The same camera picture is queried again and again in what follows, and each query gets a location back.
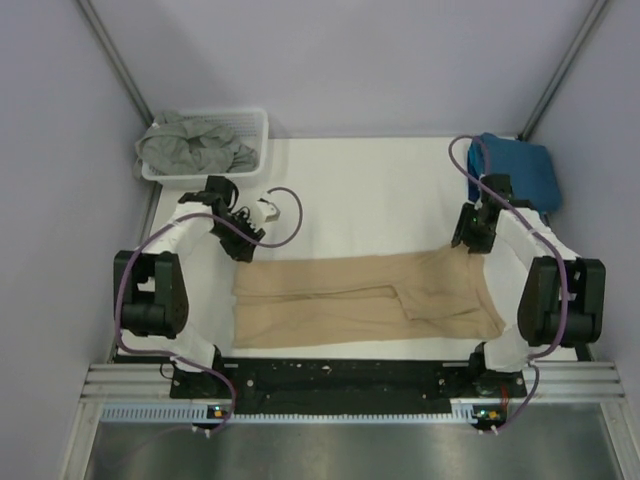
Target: metal floor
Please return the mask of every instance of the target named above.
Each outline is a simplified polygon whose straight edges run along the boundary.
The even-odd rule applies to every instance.
[[[85,480],[616,480],[599,406],[532,406],[498,437],[466,425],[231,425],[176,431],[109,469],[166,425],[100,426]]]

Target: lavender wall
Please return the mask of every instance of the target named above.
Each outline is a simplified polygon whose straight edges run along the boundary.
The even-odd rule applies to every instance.
[[[93,0],[153,110],[272,136],[517,133],[591,0]]]
[[[51,479],[112,338],[142,125],[70,0],[3,2],[0,64],[0,478]]]
[[[607,266],[598,350],[617,362],[640,416],[640,2],[616,0],[534,140],[565,197],[560,237]]]

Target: gray cloth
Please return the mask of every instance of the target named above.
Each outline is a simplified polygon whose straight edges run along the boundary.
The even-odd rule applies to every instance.
[[[231,128],[172,111],[155,118],[136,142],[136,153],[164,175],[250,172],[258,164],[256,151]]]

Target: pant leg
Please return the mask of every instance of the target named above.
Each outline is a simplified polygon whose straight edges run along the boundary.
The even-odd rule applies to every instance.
[[[453,250],[241,264],[235,346],[494,338],[501,320],[478,300],[478,269],[470,273],[470,256]]]

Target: blue cloth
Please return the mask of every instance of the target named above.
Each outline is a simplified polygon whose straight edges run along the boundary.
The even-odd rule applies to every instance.
[[[551,213],[562,205],[562,195],[553,172],[549,151],[542,145],[498,138],[491,133],[480,135],[489,151],[487,173],[506,173],[517,199],[530,200],[540,213]],[[482,147],[474,141],[467,153],[467,171],[479,178],[485,171]],[[480,191],[469,181],[469,200],[476,202]]]

